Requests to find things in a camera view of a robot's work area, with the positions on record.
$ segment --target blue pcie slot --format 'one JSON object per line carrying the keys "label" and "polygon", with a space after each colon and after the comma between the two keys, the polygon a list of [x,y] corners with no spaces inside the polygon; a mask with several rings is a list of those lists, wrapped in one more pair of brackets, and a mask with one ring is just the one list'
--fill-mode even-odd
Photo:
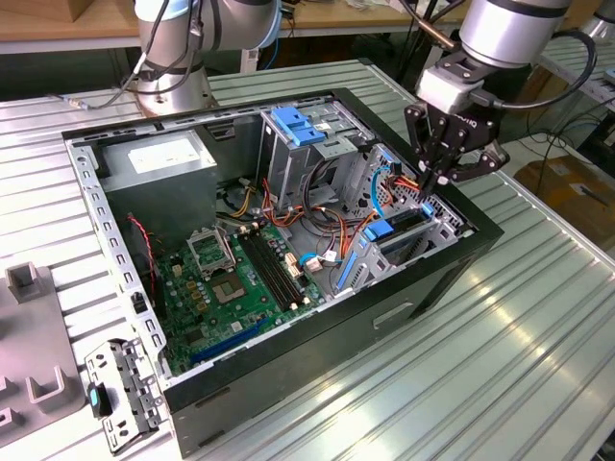
{"label": "blue pcie slot", "polygon": [[258,322],[256,322],[254,325],[252,325],[248,329],[244,329],[243,331],[240,331],[238,334],[231,336],[230,338],[227,338],[218,344],[215,344],[206,349],[203,349],[200,352],[194,353],[193,355],[190,356],[190,363],[194,365],[196,363],[202,362],[203,360],[207,360],[209,358],[215,357],[216,355],[224,351],[227,351],[228,349],[231,349],[234,346],[237,346],[238,344],[244,343],[247,340],[254,338],[255,336],[258,335],[258,331],[260,330],[260,327],[262,327],[268,320],[269,320],[268,318],[259,320]]}

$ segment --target black cable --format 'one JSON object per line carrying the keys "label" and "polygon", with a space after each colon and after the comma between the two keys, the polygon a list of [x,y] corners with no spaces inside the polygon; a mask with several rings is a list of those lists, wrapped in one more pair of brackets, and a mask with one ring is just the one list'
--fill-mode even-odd
{"label": "black cable", "polygon": [[306,232],[311,233],[312,235],[315,235],[315,236],[317,236],[317,237],[322,237],[322,236],[326,235],[326,233],[325,233],[325,232],[322,232],[322,233],[316,233],[316,232],[314,232],[313,230],[309,230],[309,229],[308,229],[308,226],[306,226],[306,223],[304,222],[304,220],[308,221],[310,224],[311,224],[311,222],[310,222],[310,221],[309,221],[309,220],[308,220],[305,216],[302,216],[301,218],[299,218],[299,224],[301,225],[301,227],[302,227],[302,228],[304,228],[304,229],[306,230]]}
{"label": "black cable", "polygon": [[562,99],[570,96],[572,93],[577,91],[587,81],[587,79],[591,77],[592,72],[594,72],[594,67],[596,66],[596,60],[598,58],[598,55],[596,54],[596,43],[588,34],[573,29],[569,31],[556,32],[555,34],[553,34],[552,39],[560,38],[562,36],[576,38],[585,45],[585,48],[587,49],[587,63],[585,64],[585,68],[575,80],[575,82],[572,85],[568,86],[561,93],[551,99],[535,101],[533,103],[508,103],[500,99],[491,99],[493,95],[485,91],[471,92],[469,95],[470,99],[475,103],[479,104],[480,106],[491,107],[495,109],[529,110],[551,106],[552,104],[555,104]]}
{"label": "black cable", "polygon": [[153,91],[143,91],[140,89],[131,89],[131,88],[127,88],[126,91],[133,93],[133,94],[143,94],[146,96],[156,96],[159,94],[164,94],[164,93],[168,93],[170,91],[173,91],[174,89],[179,88],[180,86],[182,86],[183,84],[185,84],[185,82],[187,82],[188,78],[190,77],[190,74],[192,73],[192,64],[194,63],[194,58],[196,57],[196,55],[198,54],[198,50],[194,50],[192,51],[192,55],[190,55],[190,59],[188,60],[188,65],[185,68],[185,73],[182,76],[182,79],[179,80],[176,84],[173,84],[172,86],[165,88],[165,89],[156,89]]}
{"label": "black cable", "polygon": [[442,16],[448,14],[449,12],[451,12],[452,10],[454,10],[457,7],[460,7],[461,5],[463,5],[465,3],[465,0],[456,0],[454,2],[451,2],[449,5],[447,5],[446,7],[444,7],[442,10],[440,10],[439,12],[437,12],[436,14],[434,14],[431,19],[430,19],[430,23],[434,24],[438,19],[440,19]]}
{"label": "black cable", "polygon": [[163,75],[165,75],[169,70],[174,69],[175,66],[177,64],[179,64],[180,62],[182,62],[184,60],[184,58],[186,57],[186,55],[188,54],[188,50],[190,49],[190,26],[192,24],[192,9],[194,7],[194,2],[192,0],[190,0],[188,2],[188,23],[187,23],[187,27],[185,29],[185,47],[184,47],[184,51],[180,54],[180,56],[174,60],[173,62],[171,62],[169,65],[167,65],[166,67],[164,67],[162,70],[156,70],[152,73],[152,80],[157,80],[160,77],[162,77]]}
{"label": "black cable", "polygon": [[311,186],[313,182],[314,175],[316,174],[316,172],[319,171],[323,167],[326,170],[327,167],[332,164],[332,162],[333,160],[326,160],[324,158],[321,158],[320,160],[318,160],[318,162],[314,165],[311,171],[307,174],[306,181],[304,182],[301,205],[303,205],[304,207],[304,214],[309,219],[309,221],[311,221],[312,223],[316,221],[316,222],[321,222],[321,223],[324,223],[325,225],[328,225],[327,222],[323,222],[317,219],[316,216],[314,215],[311,209],[311,205],[309,204],[309,187]]}
{"label": "black cable", "polygon": [[[437,6],[437,3],[438,3],[437,0],[430,0],[429,4],[427,5],[427,8],[425,9],[425,14],[423,14],[424,20],[429,21],[431,19],[431,15],[433,14],[435,7]],[[415,20],[416,19],[414,15],[412,15],[412,25],[414,24]],[[410,46],[410,49],[407,53],[407,57],[404,59],[404,65],[398,72],[397,78],[395,79],[398,83],[400,83],[402,78],[406,75],[406,72],[408,68],[410,67],[412,57],[414,56],[414,53],[416,53],[416,50],[419,47],[419,45],[422,45],[424,43],[426,35],[427,34],[422,29],[419,29],[418,31],[416,31],[416,36],[414,37],[414,40],[412,41],[412,45]]]}
{"label": "black cable", "polygon": [[229,213],[225,213],[224,211],[216,211],[215,215],[220,218],[228,219],[229,221],[236,221],[238,223],[252,223],[254,218],[252,219],[240,219],[231,216]]}
{"label": "black cable", "polygon": [[400,61],[397,64],[397,70],[402,68],[404,65],[404,55],[406,54],[407,45],[410,42],[410,36],[412,35],[412,28],[414,27],[414,18],[410,18],[410,27],[407,28],[406,40],[404,40],[404,46],[402,47],[402,51],[400,52]]}
{"label": "black cable", "polygon": [[[541,159],[545,158],[544,154],[539,153],[538,151],[532,149],[528,144],[526,144],[525,142],[523,142],[523,140],[521,139],[515,139],[515,142],[518,142],[519,144],[521,144],[523,147],[525,147],[526,149],[528,149],[530,152],[532,152],[533,154],[536,154],[537,156],[539,156]],[[563,146],[556,146],[558,149],[565,149],[567,146],[572,147],[573,149],[575,149],[575,146],[572,142],[568,143],[568,144],[564,144]],[[591,161],[586,161],[586,160],[581,160],[580,158],[576,158],[578,161],[580,161],[581,163],[584,163],[586,165],[593,165],[594,163],[592,163]]]}
{"label": "black cable", "polygon": [[599,104],[597,104],[595,106],[592,106],[588,110],[584,110],[583,112],[581,112],[581,113],[577,114],[576,116],[574,116],[573,118],[571,118],[570,121],[568,121],[568,123],[566,123],[566,125],[564,125],[557,133],[553,134],[553,138],[551,139],[551,141],[549,143],[549,147],[547,148],[547,152],[545,152],[545,156],[544,156],[544,158],[542,160],[542,164],[540,166],[540,174],[538,176],[538,184],[536,185],[536,189],[535,189],[535,192],[534,192],[536,197],[539,198],[540,186],[542,185],[542,180],[543,180],[543,177],[545,175],[545,168],[547,166],[547,160],[549,159],[549,151],[553,147],[554,141],[565,131],[567,126],[569,126],[573,122],[576,122],[582,116],[588,114],[589,112],[591,112],[591,111],[593,111],[593,110],[595,110],[595,109],[597,109],[599,107],[605,106],[605,105],[607,105],[609,103],[612,103],[613,101],[615,101],[615,98],[610,98],[610,99],[607,99],[605,101],[602,101],[601,103],[599,103]]}
{"label": "black cable", "polygon": [[285,18],[288,21],[288,25],[290,26],[290,34],[288,34],[287,38],[293,38],[295,37],[295,18],[288,16],[285,16]]}
{"label": "black cable", "polygon": [[85,101],[82,101],[80,99],[69,98],[67,96],[60,96],[58,94],[52,94],[50,96],[52,96],[54,98],[61,99],[61,100],[65,101],[65,102],[67,102],[68,104],[70,104],[73,107],[77,107],[79,109],[85,109],[85,110],[105,109],[105,108],[108,108],[115,101],[117,101],[119,99],[119,97],[122,94],[124,94],[125,91],[129,90],[128,86],[137,77],[138,71],[140,70],[140,66],[145,61],[145,58],[147,57],[149,52],[152,51],[152,45],[154,44],[154,38],[156,37],[156,33],[158,32],[158,27],[160,26],[160,23],[162,22],[162,17],[164,16],[164,12],[166,11],[166,8],[169,5],[169,1],[170,0],[163,0],[163,2],[162,2],[160,10],[158,11],[158,15],[156,16],[156,19],[154,20],[154,25],[152,26],[152,32],[150,33],[150,37],[149,37],[149,39],[147,41],[147,44],[145,45],[145,50],[141,54],[141,58],[139,58],[139,63],[135,66],[135,70],[133,70],[133,73],[126,80],[126,82],[119,88],[117,93],[115,93],[106,103],[101,104],[99,106],[91,106],[90,104],[88,104]]}
{"label": "black cable", "polygon": [[429,34],[433,39],[437,40],[444,49],[454,50],[457,47],[454,41],[444,35],[437,27],[434,27],[425,19],[425,16],[421,18],[418,12],[410,6],[408,0],[402,0],[402,6],[406,9],[407,13],[416,20],[419,28]]}
{"label": "black cable", "polygon": [[332,279],[332,275],[333,275],[333,271],[335,270],[336,266],[333,266],[331,268],[331,270],[329,271],[329,287],[331,288],[331,291],[334,292],[335,289],[333,288],[333,279]]}

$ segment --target green circuit board component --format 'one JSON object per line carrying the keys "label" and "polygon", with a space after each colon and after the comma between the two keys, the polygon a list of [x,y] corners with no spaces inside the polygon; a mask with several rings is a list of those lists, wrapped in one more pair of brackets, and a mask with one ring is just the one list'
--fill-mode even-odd
{"label": "green circuit board component", "polygon": [[[272,255],[278,257],[277,263],[288,272],[283,255],[290,250],[278,230],[267,225],[259,233]],[[199,352],[250,328],[258,328],[258,334],[262,334],[324,302],[313,280],[307,279],[304,286],[293,280],[305,303],[298,304],[296,310],[279,306],[238,238],[231,235],[228,239],[234,269],[218,271],[208,279],[203,278],[187,244],[157,259],[166,304],[165,315],[159,316],[159,321],[167,340],[165,356],[174,376],[192,368],[193,357]],[[207,244],[208,254],[214,255],[210,241]]]}
{"label": "green circuit board component", "polygon": [[194,251],[201,257],[202,263],[215,264],[224,258],[224,252],[217,243],[215,237],[210,236],[194,244]]}

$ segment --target gray metal panel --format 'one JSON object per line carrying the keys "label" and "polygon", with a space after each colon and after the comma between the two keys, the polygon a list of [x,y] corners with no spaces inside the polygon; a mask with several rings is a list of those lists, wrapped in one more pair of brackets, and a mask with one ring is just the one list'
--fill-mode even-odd
{"label": "gray metal panel", "polygon": [[[615,85],[604,79],[606,69],[615,67],[615,43],[597,44],[598,61],[591,77],[583,84],[580,91],[599,103],[615,98]],[[585,46],[572,38],[558,38],[552,40],[538,63],[556,76],[571,84],[585,67],[587,51]],[[606,105],[609,109],[615,109],[615,102]]]}
{"label": "gray metal panel", "polygon": [[[223,104],[348,85],[406,137],[401,108],[411,99],[357,61],[211,85]],[[58,132],[70,120],[138,117],[129,101],[121,113],[79,112],[49,99],[0,104],[0,119],[13,121],[0,129],[1,265],[52,266],[81,370],[102,341],[131,331]],[[53,111],[63,114],[41,115]],[[20,120],[32,128],[21,129]],[[513,156],[524,149],[506,148]],[[589,459],[615,426],[615,265],[505,175],[461,190],[505,235],[437,308],[191,459]],[[84,408],[0,449],[0,459],[92,453],[105,459],[107,445]],[[179,459],[168,423],[122,458]]]}

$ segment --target blue latch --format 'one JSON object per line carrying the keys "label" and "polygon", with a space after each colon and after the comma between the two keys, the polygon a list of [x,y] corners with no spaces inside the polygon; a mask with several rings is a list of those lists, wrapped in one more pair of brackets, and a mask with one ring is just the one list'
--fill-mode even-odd
{"label": "blue latch", "polygon": [[392,231],[393,228],[391,228],[391,225],[382,219],[380,221],[376,221],[375,223],[368,224],[363,233],[370,242],[373,242],[374,240],[388,235]]}
{"label": "blue latch", "polygon": [[421,204],[421,208],[429,218],[431,218],[433,216],[433,213],[435,212],[433,206],[431,204],[428,204],[427,202],[423,202]]}
{"label": "blue latch", "polygon": [[95,387],[89,391],[89,403],[92,406],[98,405],[98,390]]}
{"label": "blue latch", "polygon": [[298,146],[306,146],[327,138],[324,133],[312,127],[309,119],[295,108],[272,109],[271,116]]}

